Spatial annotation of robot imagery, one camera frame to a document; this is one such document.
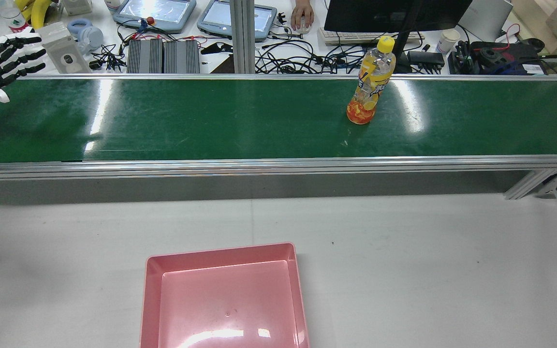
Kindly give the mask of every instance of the bottle label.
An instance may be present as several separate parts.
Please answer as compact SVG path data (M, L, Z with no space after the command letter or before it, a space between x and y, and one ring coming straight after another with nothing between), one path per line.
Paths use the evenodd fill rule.
M364 125L373 119L378 99L393 75L393 71L374 75L376 68L375 58L365 55L358 74L358 87L352 101L347 105L347 118L358 125Z
M375 68L377 68L377 64L374 58L369 55L365 56L365 60L362 62L362 67L360 68L360 73L358 74L358 89L356 89L354 95L357 95L358 92L360 92L359 90L364 87L365 83L368 83L371 85L369 97L373 98L375 95L377 98L374 99L375 102L377 102L378 97L384 92L386 85L390 81L393 72L389 71L383 75L373 75Z
M13 18L8 18L8 26L13 33L20 33L29 26L21 13Z

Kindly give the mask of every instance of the plastic tray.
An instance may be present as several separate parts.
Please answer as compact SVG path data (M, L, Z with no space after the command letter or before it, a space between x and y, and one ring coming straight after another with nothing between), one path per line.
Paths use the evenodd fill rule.
M141 348L308 348L293 244L147 260Z

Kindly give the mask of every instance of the water bottle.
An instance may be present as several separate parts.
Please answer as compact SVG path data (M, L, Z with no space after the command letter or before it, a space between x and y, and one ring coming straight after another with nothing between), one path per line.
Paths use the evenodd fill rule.
M29 26L14 0L0 0L0 15L6 18L13 33L19 33Z
M104 3L112 14L121 6L120 0L104 0Z
M396 57L393 55L394 39L381 37L376 48L363 58L358 87L347 105L347 118L357 125L369 123L375 115L378 99L393 75Z

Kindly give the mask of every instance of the metal frame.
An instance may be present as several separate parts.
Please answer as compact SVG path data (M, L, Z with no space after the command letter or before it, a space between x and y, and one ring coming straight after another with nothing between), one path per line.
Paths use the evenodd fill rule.
M235 73L255 73L255 3L230 0Z
M19 80L58 80L58 79L82 79L82 80L353 80L356 75L265 75L265 74L242 74L242 73L58 73L57 75L27 75L19 77ZM409 73L396 73L391 83L396 80L435 80L435 81L557 81L557 75L543 76L498 76L498 75L413 75Z
M543 187L539 188L535 192L535 196L540 198L555 197L555 194L557 193L556 188L557 188L557 175L555 176L555 178L552 178L545 185L543 185Z
M349 75L126 75L70 74L39 75L26 79L353 79ZM393 80L447 81L557 81L553 76L414 76L396 75ZM545 179L557 174L557 155L546 156L436 156L358 157L323 159L250 160L161 160L161 161L80 161L40 163L0 163L0 180L58 180L73 178L141 178L186 176L299 175L299 174L382 174L405 172L530 171L505 193L508 200L522 198Z

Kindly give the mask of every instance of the headphones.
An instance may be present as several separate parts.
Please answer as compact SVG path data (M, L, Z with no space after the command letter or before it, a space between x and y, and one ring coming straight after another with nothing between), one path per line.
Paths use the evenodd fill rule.
M68 31L79 39L79 48L83 55L102 46L104 34L88 19L79 18L71 21L68 23Z

